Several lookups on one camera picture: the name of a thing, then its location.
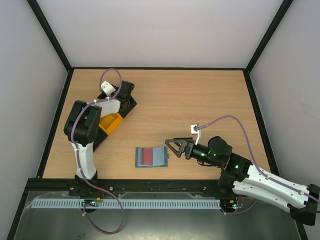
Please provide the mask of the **teal card holder wallet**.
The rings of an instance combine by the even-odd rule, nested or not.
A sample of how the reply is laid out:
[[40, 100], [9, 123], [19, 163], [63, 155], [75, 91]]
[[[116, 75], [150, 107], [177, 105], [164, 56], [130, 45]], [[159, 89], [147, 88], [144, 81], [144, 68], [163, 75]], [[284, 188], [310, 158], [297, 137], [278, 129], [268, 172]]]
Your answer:
[[[152, 165], [142, 166], [139, 164], [140, 149], [141, 148], [152, 148]], [[158, 168], [168, 166], [168, 148], [166, 146], [156, 146], [156, 147], [137, 147], [135, 149], [135, 167], [136, 168]]]

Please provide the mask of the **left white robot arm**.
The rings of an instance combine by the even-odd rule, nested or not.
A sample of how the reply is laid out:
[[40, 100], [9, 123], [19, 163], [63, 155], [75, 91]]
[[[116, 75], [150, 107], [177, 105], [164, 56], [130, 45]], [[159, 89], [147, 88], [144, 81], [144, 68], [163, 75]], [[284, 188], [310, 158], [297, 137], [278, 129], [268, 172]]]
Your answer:
[[137, 105], [132, 97], [132, 82], [122, 81], [117, 87], [104, 81], [100, 88], [101, 94], [92, 103], [74, 102], [63, 129], [76, 159], [74, 183], [70, 187], [74, 195], [96, 194], [99, 181], [94, 151]]

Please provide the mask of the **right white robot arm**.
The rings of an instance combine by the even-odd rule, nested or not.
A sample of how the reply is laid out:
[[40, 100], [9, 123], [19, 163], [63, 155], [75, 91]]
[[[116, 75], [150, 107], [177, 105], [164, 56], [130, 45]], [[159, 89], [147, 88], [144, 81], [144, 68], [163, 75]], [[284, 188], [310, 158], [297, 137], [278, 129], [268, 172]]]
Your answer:
[[193, 158], [203, 166], [221, 169], [218, 191], [245, 195], [274, 205], [305, 225], [314, 226], [320, 188], [314, 184], [299, 185], [261, 168], [249, 159], [232, 152], [232, 147], [215, 136], [207, 145], [196, 143], [191, 137], [165, 140], [165, 145], [177, 156]]

